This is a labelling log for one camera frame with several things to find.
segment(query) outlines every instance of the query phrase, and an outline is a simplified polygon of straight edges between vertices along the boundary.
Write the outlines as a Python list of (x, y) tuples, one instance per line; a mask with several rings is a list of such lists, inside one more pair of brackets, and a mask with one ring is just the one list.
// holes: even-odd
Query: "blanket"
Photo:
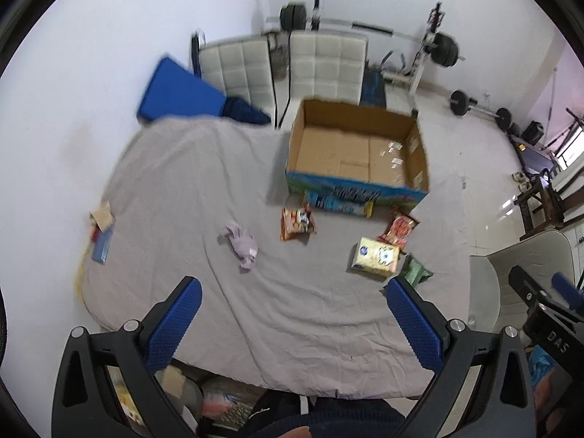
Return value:
[[(285, 180), (289, 134), (204, 116), (144, 128), (116, 168), (104, 200), (116, 218), (104, 265), (85, 263), (87, 309), (107, 329), (141, 319), (184, 276), (203, 304), (175, 357), (222, 376), (304, 395), (420, 395), (422, 369), (380, 291), (384, 279), (350, 269), (371, 219), (314, 211), (318, 233), (281, 242), (280, 211), (297, 207)], [(418, 287), (447, 318), (468, 317), (469, 259), (459, 176), (432, 180), (416, 207), (411, 251), (434, 276)], [(244, 270), (230, 220), (258, 243)]]

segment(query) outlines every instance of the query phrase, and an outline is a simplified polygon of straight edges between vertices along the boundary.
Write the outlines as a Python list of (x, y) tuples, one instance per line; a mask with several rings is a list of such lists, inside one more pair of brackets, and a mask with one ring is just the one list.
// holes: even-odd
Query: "black weight plate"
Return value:
[(515, 122), (512, 122), (511, 126), (507, 130), (507, 133), (509, 135), (513, 135), (514, 137), (518, 137), (521, 134), (521, 131), (519, 129), (519, 125), (516, 124)]
[(456, 116), (463, 116), (468, 112), (470, 100), (462, 90), (455, 90), (450, 96), (450, 109)]
[(452, 46), (450, 47), (450, 53), (448, 55), (449, 56), (444, 65), (445, 68), (451, 68), (458, 61), (458, 44), (456, 44), (455, 40), (452, 41)]
[(512, 124), (512, 117), (511, 117), (511, 112), (509, 110), (507, 110), (504, 107), (501, 107), (500, 109), (497, 110), (496, 112), (496, 122), (497, 122), (497, 126), (504, 131), (505, 133), (507, 133), (507, 131), (509, 131), (509, 128), (511, 128), (511, 124)]
[(303, 4), (295, 4), (294, 17), (292, 20), (294, 29), (304, 31), (306, 29), (306, 20), (307, 20), (306, 6)]
[(452, 61), (453, 55), (456, 53), (458, 59), (458, 46), (454, 39), (443, 32), (437, 32), (434, 35), (434, 47), (430, 51), (431, 59), (438, 64), (448, 68), (454, 65)]
[(280, 27), (282, 31), (292, 31), (294, 29), (294, 6), (289, 4), (282, 6), (280, 10)]

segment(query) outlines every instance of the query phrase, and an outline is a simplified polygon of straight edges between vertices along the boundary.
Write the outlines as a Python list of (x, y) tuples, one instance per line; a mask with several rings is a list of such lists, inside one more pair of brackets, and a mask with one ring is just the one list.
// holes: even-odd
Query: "white tile floor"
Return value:
[[(287, 82), (277, 84), (278, 106), (285, 107)], [(411, 108), (405, 90), (386, 86), (389, 110), (409, 113)], [(525, 233), (519, 208), (513, 201), (519, 194), (511, 175), (521, 169), (519, 160), (506, 135), (492, 119), (469, 112), (458, 118), (452, 114), (448, 100), (440, 95), (418, 90), (419, 126), (433, 178), (448, 172), (463, 176), (465, 215), (468, 223), (469, 255), (489, 255), (519, 241)], [(282, 128), (289, 130), (298, 108), (292, 103)], [(454, 430), (477, 379), (473, 367), (458, 396), (440, 436)], [(407, 398), (388, 402), (407, 415), (415, 401)]]

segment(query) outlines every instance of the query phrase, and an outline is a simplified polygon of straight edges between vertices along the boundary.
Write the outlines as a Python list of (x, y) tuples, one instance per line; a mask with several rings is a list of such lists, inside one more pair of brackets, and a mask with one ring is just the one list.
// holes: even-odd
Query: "screw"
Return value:
[(85, 332), (85, 328), (83, 328), (82, 326), (74, 327), (73, 330), (71, 331), (71, 337), (72, 338), (80, 338), (81, 336), (83, 336), (84, 332)]
[(138, 326), (140, 326), (140, 323), (138, 321), (136, 321), (135, 319), (131, 319), (131, 320), (126, 321), (124, 323), (124, 331), (131, 333), (132, 331), (135, 331), (136, 329), (138, 329)]
[(515, 329), (513, 326), (507, 326), (505, 328), (505, 334), (509, 336), (509, 338), (515, 338), (518, 332), (517, 329)]
[(461, 332), (462, 330), (464, 330), (464, 328), (466, 327), (464, 324), (464, 321), (460, 320), (460, 319), (453, 319), (450, 322), (450, 327), (452, 329), (454, 329), (455, 331)]

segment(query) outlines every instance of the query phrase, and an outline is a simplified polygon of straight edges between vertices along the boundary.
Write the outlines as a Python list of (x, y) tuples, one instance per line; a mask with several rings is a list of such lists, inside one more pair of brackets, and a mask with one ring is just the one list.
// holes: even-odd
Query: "white leather chair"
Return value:
[(516, 265), (541, 285), (554, 300), (565, 304), (551, 287), (551, 277), (562, 272), (574, 283), (570, 242), (559, 231), (545, 231), (486, 257), (471, 255), (469, 316), (475, 329), (498, 333), (505, 326), (521, 329), (527, 305), (509, 286), (509, 272)]
[(359, 104), (367, 57), (367, 38), (364, 35), (322, 30), (293, 31), (289, 52), (288, 103), (280, 128), (291, 128), (304, 98)]
[(241, 97), (277, 121), (276, 90), (266, 36), (219, 41), (199, 50), (201, 78), (229, 97)]

